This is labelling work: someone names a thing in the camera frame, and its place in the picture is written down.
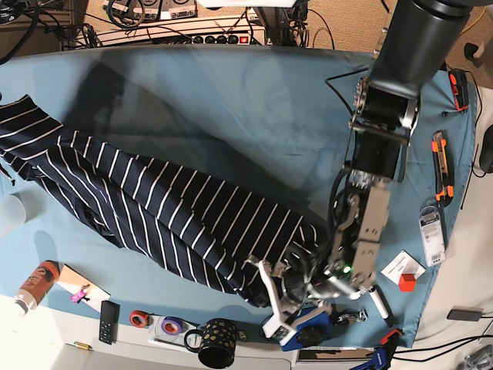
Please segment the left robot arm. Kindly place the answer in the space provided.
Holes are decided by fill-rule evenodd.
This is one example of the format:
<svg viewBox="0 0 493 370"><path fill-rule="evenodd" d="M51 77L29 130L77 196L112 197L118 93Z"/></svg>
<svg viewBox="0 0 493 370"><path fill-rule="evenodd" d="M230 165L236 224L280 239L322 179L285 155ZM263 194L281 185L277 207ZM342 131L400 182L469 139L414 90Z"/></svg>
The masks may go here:
<svg viewBox="0 0 493 370"><path fill-rule="evenodd" d="M314 254L291 244L286 263L258 261L271 321L302 322L306 303L356 300L373 287L388 219L391 181L402 181L418 122L421 90L439 70L470 18L474 1L399 1L364 72L350 109L346 163L329 197L327 241Z"/></svg>

